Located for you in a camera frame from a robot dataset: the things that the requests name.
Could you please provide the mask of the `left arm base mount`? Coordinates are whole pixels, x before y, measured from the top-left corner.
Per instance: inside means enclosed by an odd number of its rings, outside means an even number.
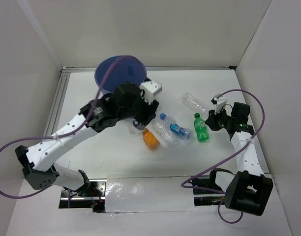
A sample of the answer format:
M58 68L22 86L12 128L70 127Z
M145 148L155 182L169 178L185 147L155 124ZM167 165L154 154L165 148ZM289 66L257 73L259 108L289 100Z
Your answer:
M88 191L79 196L75 191L62 188L59 209L89 209L92 212L105 212L107 179L90 179Z

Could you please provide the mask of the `orange juice bottle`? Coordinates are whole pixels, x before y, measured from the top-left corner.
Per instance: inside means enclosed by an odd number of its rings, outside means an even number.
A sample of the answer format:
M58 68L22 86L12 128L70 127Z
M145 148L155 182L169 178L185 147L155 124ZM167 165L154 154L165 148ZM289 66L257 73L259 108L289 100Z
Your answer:
M143 140L150 150L156 150L160 147L159 140L146 128L142 132Z

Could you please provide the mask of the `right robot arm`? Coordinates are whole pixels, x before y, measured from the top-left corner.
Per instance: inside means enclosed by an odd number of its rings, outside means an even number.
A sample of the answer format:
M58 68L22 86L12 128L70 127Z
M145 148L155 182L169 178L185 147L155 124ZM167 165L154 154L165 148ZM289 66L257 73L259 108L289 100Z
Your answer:
M205 124L212 131L225 129L237 153L237 173L216 170L208 180L208 188L213 193L225 192L225 206L228 209L261 216L265 210L271 191L272 179L265 177L259 164L252 139L254 128L249 125L250 106L236 102L231 115L225 110L226 101L212 100L215 109L209 111Z

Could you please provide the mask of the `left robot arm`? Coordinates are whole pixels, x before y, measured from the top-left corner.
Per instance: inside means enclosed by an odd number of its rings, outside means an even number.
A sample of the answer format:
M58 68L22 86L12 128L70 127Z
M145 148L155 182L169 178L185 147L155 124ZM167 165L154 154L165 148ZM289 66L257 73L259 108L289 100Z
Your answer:
M162 85L156 81L147 80L139 86L125 82L113 93L91 100L50 139L31 147L17 147L15 153L23 166L26 181L34 190L57 185L78 196L87 195L92 185L86 173L63 167L57 160L118 121L132 118L133 126L143 130L156 116L159 103L155 96L161 91Z

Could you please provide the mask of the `clear bottle black cap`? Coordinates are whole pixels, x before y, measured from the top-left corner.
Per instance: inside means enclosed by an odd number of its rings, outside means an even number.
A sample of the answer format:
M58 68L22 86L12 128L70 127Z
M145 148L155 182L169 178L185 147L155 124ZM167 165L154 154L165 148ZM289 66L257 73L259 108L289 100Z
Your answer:
M135 136L139 136L143 130L145 129L146 125L142 124L141 122L138 122L136 119L133 119L129 131L131 134L134 134Z

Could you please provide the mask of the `clear crushed bottle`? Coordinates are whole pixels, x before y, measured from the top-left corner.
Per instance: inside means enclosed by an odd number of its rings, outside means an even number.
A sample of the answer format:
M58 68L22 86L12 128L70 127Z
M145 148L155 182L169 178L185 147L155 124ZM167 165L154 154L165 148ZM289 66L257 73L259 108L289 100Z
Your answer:
M185 92L181 97L181 102L192 111L200 114L206 113L206 105L194 97L192 94Z

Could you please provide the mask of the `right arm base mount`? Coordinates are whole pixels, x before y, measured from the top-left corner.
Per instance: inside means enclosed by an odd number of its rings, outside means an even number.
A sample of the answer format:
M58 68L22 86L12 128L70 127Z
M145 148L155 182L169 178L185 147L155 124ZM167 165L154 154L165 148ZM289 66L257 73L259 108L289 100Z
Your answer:
M187 184L194 187L193 198L196 207L218 205L225 197L221 188L213 184L208 176L196 178Z

